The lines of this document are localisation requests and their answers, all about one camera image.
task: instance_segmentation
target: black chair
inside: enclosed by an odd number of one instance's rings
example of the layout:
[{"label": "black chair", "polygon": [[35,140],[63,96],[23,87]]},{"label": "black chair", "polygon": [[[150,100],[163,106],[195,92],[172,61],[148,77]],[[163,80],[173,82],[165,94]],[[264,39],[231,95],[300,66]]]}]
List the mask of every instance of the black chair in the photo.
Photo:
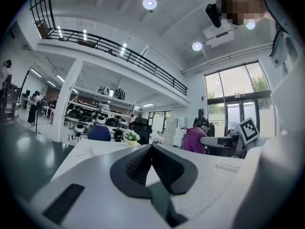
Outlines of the black chair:
[{"label": "black chair", "polygon": [[137,117],[134,122],[129,123],[129,129],[135,131],[140,136],[139,144],[149,144],[152,127],[148,124],[147,119]]}]

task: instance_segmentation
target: black rubber part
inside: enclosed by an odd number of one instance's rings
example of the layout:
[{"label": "black rubber part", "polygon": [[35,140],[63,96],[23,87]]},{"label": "black rubber part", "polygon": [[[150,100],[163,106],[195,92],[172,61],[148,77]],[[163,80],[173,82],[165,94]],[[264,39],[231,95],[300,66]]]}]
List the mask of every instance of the black rubber part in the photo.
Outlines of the black rubber part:
[{"label": "black rubber part", "polygon": [[51,203],[43,215],[59,225],[84,189],[84,186],[71,184]]},{"label": "black rubber part", "polygon": [[198,177],[197,167],[189,160],[158,145],[146,145],[112,165],[112,182],[126,196],[152,198],[151,192],[145,187],[151,165],[164,187],[173,195],[185,194]]}]

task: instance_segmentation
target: balcony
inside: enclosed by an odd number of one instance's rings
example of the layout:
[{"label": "balcony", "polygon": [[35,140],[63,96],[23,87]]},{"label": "balcony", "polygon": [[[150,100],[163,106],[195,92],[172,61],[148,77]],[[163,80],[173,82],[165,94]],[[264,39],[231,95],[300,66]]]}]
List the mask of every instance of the balcony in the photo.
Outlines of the balcony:
[{"label": "balcony", "polygon": [[56,28],[51,0],[30,0],[30,10],[37,29],[43,39],[73,42],[95,50],[101,50],[104,53],[121,58],[122,60],[133,64],[135,67],[153,74],[155,77],[158,77],[174,89],[186,95],[187,87],[185,85],[162,69],[162,67],[154,64],[128,47],[86,32]]}]

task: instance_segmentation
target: doorway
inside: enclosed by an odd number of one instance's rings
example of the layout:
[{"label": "doorway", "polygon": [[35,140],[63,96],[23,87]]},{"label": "doorway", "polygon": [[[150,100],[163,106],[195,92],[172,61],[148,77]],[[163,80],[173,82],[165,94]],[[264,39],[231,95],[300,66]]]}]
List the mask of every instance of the doorway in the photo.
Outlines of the doorway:
[{"label": "doorway", "polygon": [[259,118],[257,118],[258,107],[257,100],[237,101],[226,103],[226,130],[234,129],[238,123],[251,117],[259,127]]}]

